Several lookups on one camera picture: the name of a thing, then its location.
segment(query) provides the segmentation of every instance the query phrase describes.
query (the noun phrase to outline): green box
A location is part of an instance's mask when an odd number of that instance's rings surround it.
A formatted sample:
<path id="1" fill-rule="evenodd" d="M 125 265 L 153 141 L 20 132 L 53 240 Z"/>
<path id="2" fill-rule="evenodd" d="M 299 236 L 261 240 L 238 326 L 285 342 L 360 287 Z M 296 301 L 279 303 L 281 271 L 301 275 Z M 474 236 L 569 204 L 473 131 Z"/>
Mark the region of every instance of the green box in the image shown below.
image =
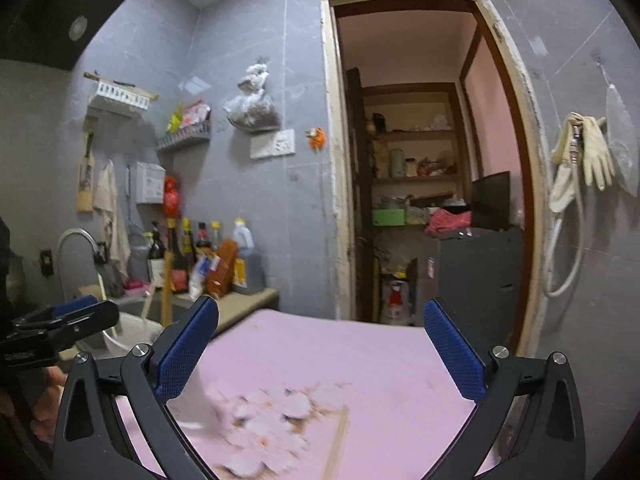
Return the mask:
<path id="1" fill-rule="evenodd" d="M 404 225 L 404 209 L 374 209 L 373 225 Z"/>

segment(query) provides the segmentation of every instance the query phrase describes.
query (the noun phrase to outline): red bag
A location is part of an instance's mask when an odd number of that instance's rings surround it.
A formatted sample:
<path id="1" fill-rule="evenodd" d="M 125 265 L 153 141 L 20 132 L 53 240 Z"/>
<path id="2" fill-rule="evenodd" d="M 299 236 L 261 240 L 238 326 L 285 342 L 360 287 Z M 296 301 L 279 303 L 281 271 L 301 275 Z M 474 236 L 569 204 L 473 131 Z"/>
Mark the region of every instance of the red bag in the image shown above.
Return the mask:
<path id="1" fill-rule="evenodd" d="M 180 193 L 175 189 L 177 180 L 174 176 L 164 177 L 164 198 L 162 199 L 162 211 L 169 218 L 180 216 Z"/>
<path id="2" fill-rule="evenodd" d="M 459 215 L 454 215 L 445 209 L 436 209 L 429 217 L 428 233 L 439 231 L 453 231 L 471 225 L 471 211 L 465 211 Z"/>

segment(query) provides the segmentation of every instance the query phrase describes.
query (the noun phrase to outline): wall shelf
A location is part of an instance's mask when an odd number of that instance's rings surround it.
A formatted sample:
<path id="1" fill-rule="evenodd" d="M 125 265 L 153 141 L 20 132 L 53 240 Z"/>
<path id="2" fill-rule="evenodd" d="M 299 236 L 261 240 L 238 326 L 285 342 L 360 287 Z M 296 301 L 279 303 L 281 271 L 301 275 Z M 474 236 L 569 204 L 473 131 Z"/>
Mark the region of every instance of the wall shelf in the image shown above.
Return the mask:
<path id="1" fill-rule="evenodd" d="M 456 140 L 456 133 L 454 130 L 430 130 L 428 132 L 402 131 L 376 134 L 373 138 L 375 140 L 384 140 L 385 142 L 405 142 L 408 140 Z"/>
<path id="2" fill-rule="evenodd" d="M 88 108 L 112 112 L 126 117 L 136 117 L 148 110 L 158 94 L 151 94 L 133 84 L 113 81 L 98 73 L 85 72 L 84 77 L 96 82 L 89 97 Z"/>
<path id="3" fill-rule="evenodd" d="M 387 184 L 417 184 L 421 182 L 456 182 L 458 180 L 458 174 L 445 174 L 436 176 L 396 176 L 387 178 L 374 178 L 371 183 L 372 186 L 382 186 Z"/>
<path id="4" fill-rule="evenodd" d="M 398 227 L 421 227 L 421 228 L 425 228 L 427 227 L 427 224 L 402 224 L 402 225 L 373 225 L 374 229 L 391 229 L 393 227 L 398 228 Z"/>
<path id="5" fill-rule="evenodd" d="M 190 124 L 180 128 L 177 132 L 167 134 L 158 139 L 158 152 L 175 152 L 201 142 L 211 140 L 211 122 L 209 120 L 198 124 Z"/>

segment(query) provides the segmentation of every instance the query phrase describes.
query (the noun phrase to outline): jar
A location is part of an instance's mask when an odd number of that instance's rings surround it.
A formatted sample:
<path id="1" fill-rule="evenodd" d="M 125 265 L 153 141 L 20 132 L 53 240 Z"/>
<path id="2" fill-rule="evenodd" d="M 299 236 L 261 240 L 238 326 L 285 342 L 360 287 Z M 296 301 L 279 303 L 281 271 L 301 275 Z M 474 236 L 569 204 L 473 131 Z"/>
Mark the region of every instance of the jar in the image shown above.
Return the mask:
<path id="1" fill-rule="evenodd" d="M 376 135 L 376 123 L 373 122 L 373 119 L 367 119 L 367 133 L 370 136 Z"/>
<path id="2" fill-rule="evenodd" d="M 414 158 L 404 160 L 406 176 L 418 176 L 418 162 Z"/>
<path id="3" fill-rule="evenodd" d="M 406 175 L 404 169 L 404 152 L 400 148 L 389 151 L 391 157 L 391 177 L 401 178 Z"/>

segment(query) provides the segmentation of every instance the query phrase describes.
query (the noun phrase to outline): wooden stick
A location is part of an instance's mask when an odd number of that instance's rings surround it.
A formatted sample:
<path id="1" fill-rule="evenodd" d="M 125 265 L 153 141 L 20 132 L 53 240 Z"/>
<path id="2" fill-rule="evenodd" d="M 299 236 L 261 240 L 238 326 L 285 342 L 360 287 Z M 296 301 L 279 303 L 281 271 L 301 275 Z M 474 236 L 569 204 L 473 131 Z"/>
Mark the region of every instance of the wooden stick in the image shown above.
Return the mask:
<path id="1" fill-rule="evenodd" d="M 347 406 L 343 406 L 340 411 L 340 420 L 338 421 L 338 428 L 335 430 L 334 442 L 331 444 L 329 456 L 326 459 L 326 465 L 324 466 L 324 474 L 322 480 L 334 480 L 338 473 L 338 461 L 340 460 L 340 452 L 342 451 L 342 441 L 344 440 L 344 434 L 347 431 L 347 425 L 349 423 L 349 409 Z"/>
<path id="2" fill-rule="evenodd" d="M 162 303 L 160 304 L 160 324 L 167 328 L 174 322 L 174 313 L 171 304 L 171 268 L 174 262 L 174 254 L 172 252 L 171 229 L 175 229 L 175 218 L 167 218 L 166 226 L 168 228 L 167 247 L 164 251 L 164 282 L 162 283 Z"/>
<path id="3" fill-rule="evenodd" d="M 149 288 L 146 290 L 146 298 L 145 304 L 142 306 L 142 313 L 140 313 L 140 317 L 145 320 L 146 316 L 149 315 L 149 309 L 151 308 L 151 303 L 154 300 L 154 293 L 156 292 L 156 284 L 151 283 Z"/>
<path id="4" fill-rule="evenodd" d="M 164 282 L 162 283 L 162 303 L 160 305 L 160 324 L 167 328 L 172 323 L 174 314 L 171 306 L 171 266 L 174 254 L 171 249 L 164 251 Z"/>

